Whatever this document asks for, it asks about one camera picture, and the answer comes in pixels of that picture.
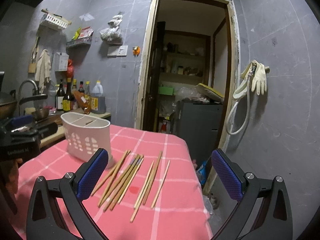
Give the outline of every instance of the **electrical outlet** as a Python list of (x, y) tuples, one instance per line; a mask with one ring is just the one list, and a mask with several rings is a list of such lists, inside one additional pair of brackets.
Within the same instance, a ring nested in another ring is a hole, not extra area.
[(117, 56), (127, 56), (128, 45), (120, 46), (117, 52)]

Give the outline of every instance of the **red bag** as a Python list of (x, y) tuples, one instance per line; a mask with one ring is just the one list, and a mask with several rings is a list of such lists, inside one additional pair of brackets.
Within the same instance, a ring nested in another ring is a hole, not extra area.
[(67, 78), (72, 78), (74, 72), (75, 72), (75, 68), (73, 67), (72, 60), (68, 59)]

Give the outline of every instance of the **yellow cushion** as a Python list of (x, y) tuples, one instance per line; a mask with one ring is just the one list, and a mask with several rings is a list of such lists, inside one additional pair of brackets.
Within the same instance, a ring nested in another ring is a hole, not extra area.
[(199, 83), (198, 85), (196, 85), (196, 89), (199, 93), (206, 95), (210, 99), (223, 103), (224, 96), (213, 88)]

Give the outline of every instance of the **wooden chopstick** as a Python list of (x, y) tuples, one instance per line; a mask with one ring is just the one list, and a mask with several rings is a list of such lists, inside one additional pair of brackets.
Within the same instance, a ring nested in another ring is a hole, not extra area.
[(133, 161), (130, 169), (128, 170), (128, 172), (126, 173), (126, 175), (122, 178), (122, 180), (121, 180), (121, 182), (120, 182), (120, 184), (119, 184), (119, 187), (114, 190), (113, 196), (110, 198), (110, 200), (108, 201), (108, 203), (107, 203), (107, 204), (105, 205), (105, 207), (103, 208), (103, 211), (104, 211), (104, 212), (108, 209), (108, 207), (110, 206), (110, 204), (112, 203), (112, 201), (113, 201), (113, 200), (115, 199), (115, 197), (117, 196), (118, 192), (120, 191), (120, 189), (121, 189), (122, 186), (124, 185), (125, 181), (126, 181), (127, 178), (129, 177), (131, 171), (133, 170), (133, 168), (135, 167), (135, 165), (136, 165), (136, 163), (138, 162), (139, 159), (140, 159), (140, 155), (138, 154), (138, 155), (135, 157), (135, 159), (134, 159), (134, 161)]
[(132, 175), (129, 183), (127, 184), (127, 186), (125, 187), (124, 191), (122, 192), (122, 195), (121, 195), (120, 199), (118, 200), (118, 204), (120, 204), (120, 202), (121, 202), (122, 199), (124, 198), (124, 195), (126, 194), (126, 192), (127, 192), (128, 188), (129, 188), (131, 182), (132, 182), (133, 179), (134, 179), (134, 176), (136, 176), (138, 170), (140, 169), (140, 166), (141, 166), (141, 164), (142, 164), (142, 162), (143, 162), (143, 159), (144, 159), (144, 158), (142, 158), (142, 159), (139, 160), (138, 167), (137, 167), (136, 170), (134, 171), (134, 174)]
[(160, 151), (160, 153), (159, 153), (159, 156), (158, 156), (158, 159), (157, 159), (157, 162), (156, 162), (156, 166), (153, 167), (153, 170), (152, 170), (152, 173), (151, 173), (151, 176), (150, 176), (150, 183), (148, 183), (148, 188), (147, 188), (146, 194), (143, 197), (143, 201), (142, 201), (143, 205), (145, 205), (146, 202), (147, 202), (147, 199), (148, 199), (148, 196), (149, 196), (153, 181), (155, 180), (155, 177), (156, 177), (156, 173), (157, 173), (157, 170), (158, 170), (158, 166), (159, 166), (161, 157), (162, 157), (162, 151)]
[(118, 164), (117, 167), (115, 168), (115, 171), (113, 172), (113, 174), (112, 174), (112, 176), (111, 176), (111, 179), (109, 180), (108, 185), (106, 186), (106, 188), (105, 188), (105, 190), (104, 190), (104, 192), (103, 192), (103, 194), (102, 194), (102, 197), (101, 197), (101, 199), (100, 199), (99, 202), (98, 202), (98, 207), (101, 207), (101, 205), (102, 205), (102, 200), (103, 200), (104, 196), (107, 194), (108, 190), (110, 189), (111, 184), (113, 183), (114, 179), (116, 178), (116, 176), (117, 176), (117, 174), (118, 174), (118, 171), (120, 170), (120, 168), (121, 168), (121, 166), (122, 166), (122, 164), (123, 164), (123, 162), (124, 162), (124, 159), (127, 157), (127, 155), (128, 155), (130, 152), (131, 152), (130, 150), (126, 150), (126, 151), (123, 153), (123, 155), (122, 155), (122, 157), (121, 157), (121, 159), (120, 159), (120, 161), (119, 161), (119, 164)]
[(162, 185), (163, 185), (163, 182), (164, 182), (164, 180), (165, 180), (165, 176), (167, 176), (167, 172), (168, 172), (168, 169), (169, 169), (169, 164), (170, 164), (170, 160), (168, 161), (168, 165), (167, 165), (167, 168), (165, 169), (165, 173), (164, 173), (162, 182), (161, 182), (161, 184), (160, 184), (160, 186), (159, 186), (159, 188), (158, 188), (157, 194), (156, 194), (156, 196), (155, 196), (155, 199), (153, 200), (153, 203), (152, 203), (152, 205), (151, 205), (151, 208), (154, 208), (154, 206), (155, 206), (155, 204), (156, 204), (156, 202), (157, 202), (157, 200), (158, 200), (160, 190), (161, 190)]
[(104, 179), (94, 187), (92, 193), (91, 193), (91, 196), (93, 196), (98, 190), (99, 188), (102, 187), (102, 185), (106, 182), (106, 180), (113, 174), (113, 172), (115, 171), (116, 169), (116, 166), (118, 165), (118, 163), (116, 163), (113, 168), (109, 171), (108, 175), (104, 177)]
[(122, 193), (124, 192), (124, 189), (127, 187), (127, 185), (129, 184), (129, 181), (132, 179), (133, 174), (135, 173), (135, 171), (137, 170), (137, 167), (140, 164), (140, 161), (143, 159), (143, 155), (141, 155), (140, 159), (136, 162), (135, 166), (133, 167), (131, 173), (129, 174), (129, 176), (127, 177), (127, 179), (125, 180), (124, 184), (122, 185), (121, 189), (119, 190), (119, 192), (117, 193), (116, 197), (113, 199), (111, 205), (110, 205), (110, 210), (112, 211), (114, 209), (114, 207), (116, 206), (119, 198), (121, 197)]
[(131, 217), (131, 219), (130, 219), (130, 223), (133, 222), (134, 218), (135, 218), (136, 215), (137, 215), (137, 212), (138, 212), (138, 210), (139, 210), (139, 207), (140, 207), (140, 205), (141, 205), (141, 202), (142, 202), (142, 200), (143, 200), (143, 197), (144, 197), (144, 195), (145, 195), (145, 193), (146, 193), (146, 191), (147, 191), (148, 184), (149, 184), (150, 182), (151, 182), (151, 181), (148, 179), (148, 180), (147, 180), (147, 184), (145, 185), (145, 187), (144, 187), (144, 189), (143, 189), (143, 192), (142, 192), (142, 195), (141, 195), (141, 197), (140, 197), (140, 199), (139, 199), (139, 201), (138, 201), (137, 207), (135, 208), (135, 210), (134, 210), (134, 212), (133, 212), (133, 214), (132, 214), (132, 217)]
[(136, 157), (134, 157), (131, 162), (129, 163), (129, 165), (124, 169), (123, 173), (119, 176), (118, 179), (116, 179), (116, 181), (111, 185), (111, 188), (108, 190), (108, 192), (104, 195), (101, 204), (99, 207), (101, 207), (103, 205), (103, 203), (106, 201), (106, 199), (112, 194), (112, 192), (115, 190), (115, 188), (121, 183), (123, 177), (127, 174), (127, 172), (129, 171), (131, 165), (133, 164), (134, 160)]
[(136, 209), (136, 207), (137, 207), (137, 205), (138, 205), (138, 202), (139, 202), (139, 200), (141, 199), (143, 190), (146, 188), (146, 185), (147, 185), (147, 183), (148, 183), (148, 181), (149, 181), (149, 176), (150, 176), (150, 173), (151, 173), (151, 170), (152, 170), (152, 167), (153, 167), (153, 164), (154, 164), (154, 163), (155, 163), (155, 161), (152, 161), (151, 166), (150, 166), (150, 169), (149, 169), (148, 174), (147, 174), (147, 177), (146, 177), (146, 179), (145, 179), (145, 181), (144, 181), (144, 183), (143, 183), (143, 186), (142, 186), (142, 188), (141, 188), (141, 191), (140, 191), (140, 193), (139, 193), (139, 196), (138, 196), (138, 198), (137, 198), (137, 200), (136, 200), (136, 202), (135, 202), (135, 204), (134, 204), (134, 207), (133, 207), (134, 209)]

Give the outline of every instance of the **pot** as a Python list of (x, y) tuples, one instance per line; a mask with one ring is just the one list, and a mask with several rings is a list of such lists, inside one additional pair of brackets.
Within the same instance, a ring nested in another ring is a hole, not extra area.
[(0, 120), (12, 117), (17, 107), (17, 100), (7, 93), (0, 92)]
[(49, 108), (42, 108), (40, 110), (36, 110), (32, 112), (32, 117), (36, 122), (46, 119), (49, 116)]

